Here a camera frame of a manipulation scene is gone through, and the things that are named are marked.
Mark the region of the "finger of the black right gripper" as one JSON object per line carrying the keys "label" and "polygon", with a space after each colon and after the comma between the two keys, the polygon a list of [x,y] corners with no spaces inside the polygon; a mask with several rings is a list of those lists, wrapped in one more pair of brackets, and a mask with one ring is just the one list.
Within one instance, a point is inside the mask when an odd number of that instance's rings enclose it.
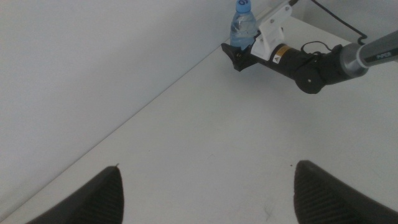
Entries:
{"label": "finger of the black right gripper", "polygon": [[230,58],[235,70],[241,72],[244,70],[245,51],[241,47],[233,47],[229,44],[221,44],[222,51]]}

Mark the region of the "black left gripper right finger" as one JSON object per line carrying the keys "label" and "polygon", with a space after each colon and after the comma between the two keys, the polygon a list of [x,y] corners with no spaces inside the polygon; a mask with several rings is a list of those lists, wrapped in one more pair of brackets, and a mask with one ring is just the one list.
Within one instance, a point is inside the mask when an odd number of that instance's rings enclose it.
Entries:
{"label": "black left gripper right finger", "polygon": [[397,223],[397,212],[340,181],[311,161],[294,175],[294,211],[299,223]]}

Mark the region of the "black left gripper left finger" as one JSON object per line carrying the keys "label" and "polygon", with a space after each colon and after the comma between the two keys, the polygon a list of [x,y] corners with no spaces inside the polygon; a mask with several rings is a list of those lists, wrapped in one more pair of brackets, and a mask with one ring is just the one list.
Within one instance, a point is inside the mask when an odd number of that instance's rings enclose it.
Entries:
{"label": "black left gripper left finger", "polygon": [[109,166],[29,223],[121,224],[123,216],[124,192],[121,172],[118,167]]}

